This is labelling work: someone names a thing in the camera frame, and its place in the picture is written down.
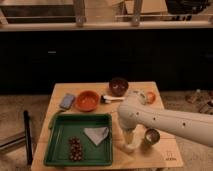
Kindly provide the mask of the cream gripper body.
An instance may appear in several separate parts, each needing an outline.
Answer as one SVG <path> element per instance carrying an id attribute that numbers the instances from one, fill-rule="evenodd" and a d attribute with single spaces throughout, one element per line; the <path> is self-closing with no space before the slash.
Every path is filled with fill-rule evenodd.
<path id="1" fill-rule="evenodd" d="M 126 153 L 133 153 L 141 145 L 142 138 L 134 131 L 123 131 L 123 137 L 123 151 Z"/>

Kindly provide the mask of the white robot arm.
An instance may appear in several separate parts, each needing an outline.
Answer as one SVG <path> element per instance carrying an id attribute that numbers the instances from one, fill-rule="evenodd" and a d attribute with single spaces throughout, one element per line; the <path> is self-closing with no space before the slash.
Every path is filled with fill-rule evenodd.
<path id="1" fill-rule="evenodd" d="M 122 130 L 133 131 L 144 125 L 213 148 L 211 115 L 153 108 L 142 93 L 129 94 L 117 113 Z"/>

